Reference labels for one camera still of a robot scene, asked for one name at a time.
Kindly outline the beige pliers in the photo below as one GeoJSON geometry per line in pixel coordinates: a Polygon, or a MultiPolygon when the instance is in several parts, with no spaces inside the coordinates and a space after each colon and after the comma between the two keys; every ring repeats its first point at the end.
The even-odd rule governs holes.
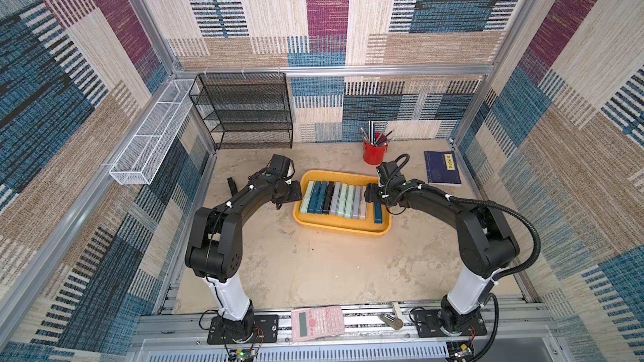
{"type": "Polygon", "coordinates": [[[361,186],[359,190],[359,219],[365,221],[367,219],[367,204],[364,199],[365,187],[361,186]]]}

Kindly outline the black pruning pliers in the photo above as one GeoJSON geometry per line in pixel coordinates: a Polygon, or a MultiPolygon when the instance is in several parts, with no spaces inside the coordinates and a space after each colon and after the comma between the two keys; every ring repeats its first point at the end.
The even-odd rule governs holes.
{"type": "Polygon", "coordinates": [[[325,191],[325,199],[322,206],[323,215],[330,214],[330,206],[333,199],[334,191],[335,191],[335,183],[332,181],[329,181],[327,185],[327,189],[325,191]]]}

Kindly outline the yellow plastic storage tray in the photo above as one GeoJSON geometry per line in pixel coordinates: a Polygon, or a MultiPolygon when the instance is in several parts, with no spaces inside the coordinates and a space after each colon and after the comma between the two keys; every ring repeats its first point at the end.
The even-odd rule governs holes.
{"type": "MultiPolygon", "coordinates": [[[[367,184],[378,184],[379,177],[369,176],[364,174],[348,174],[335,171],[325,171],[319,169],[312,169],[306,172],[300,181],[303,197],[310,181],[332,181],[341,182],[347,185],[357,185],[366,187],[367,184]]],[[[387,212],[382,206],[383,223],[375,225],[373,221],[373,203],[367,203],[367,219],[361,221],[360,219],[346,219],[339,216],[317,215],[317,214],[300,214],[300,205],[302,201],[298,201],[293,209],[293,217],[295,220],[304,227],[317,229],[320,231],[334,231],[338,233],[356,234],[362,236],[382,236],[389,232],[392,226],[392,215],[387,212]]]]}

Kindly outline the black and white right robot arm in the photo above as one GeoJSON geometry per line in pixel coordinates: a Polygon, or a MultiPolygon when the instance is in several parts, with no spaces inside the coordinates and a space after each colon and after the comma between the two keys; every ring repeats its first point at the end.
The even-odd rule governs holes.
{"type": "Polygon", "coordinates": [[[496,283],[533,266],[541,252],[541,238],[535,226],[513,209],[493,201],[456,197],[417,179],[392,189],[369,184],[364,198],[368,203],[422,211],[455,229],[462,269],[437,313],[446,336],[465,332],[478,320],[481,306],[490,298],[496,283]],[[520,246],[506,216],[521,222],[533,241],[528,259],[515,267],[509,265],[519,256],[520,246]]]}

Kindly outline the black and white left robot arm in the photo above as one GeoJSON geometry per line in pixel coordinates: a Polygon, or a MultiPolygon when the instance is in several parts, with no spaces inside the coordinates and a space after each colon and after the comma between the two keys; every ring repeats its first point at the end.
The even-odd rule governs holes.
{"type": "Polygon", "coordinates": [[[243,259],[243,226],[265,204],[277,209],[302,199],[293,179],[293,161],[283,156],[248,177],[231,199],[196,211],[184,264],[201,278],[216,300],[219,329],[244,340],[253,333],[253,302],[243,290],[238,271],[243,259]]]}

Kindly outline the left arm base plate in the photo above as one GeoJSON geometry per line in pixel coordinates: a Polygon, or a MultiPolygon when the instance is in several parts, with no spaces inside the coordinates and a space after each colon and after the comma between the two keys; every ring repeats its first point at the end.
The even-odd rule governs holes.
{"type": "Polygon", "coordinates": [[[208,345],[273,344],[278,338],[279,316],[265,314],[251,320],[232,321],[223,317],[213,318],[208,330],[208,345]]]}

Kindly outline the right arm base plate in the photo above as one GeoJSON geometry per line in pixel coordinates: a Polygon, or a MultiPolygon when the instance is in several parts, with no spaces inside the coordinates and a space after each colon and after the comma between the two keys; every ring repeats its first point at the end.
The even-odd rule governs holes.
{"type": "Polygon", "coordinates": [[[418,307],[410,310],[409,318],[420,338],[477,337],[488,334],[479,309],[460,315],[447,309],[418,307]]]}

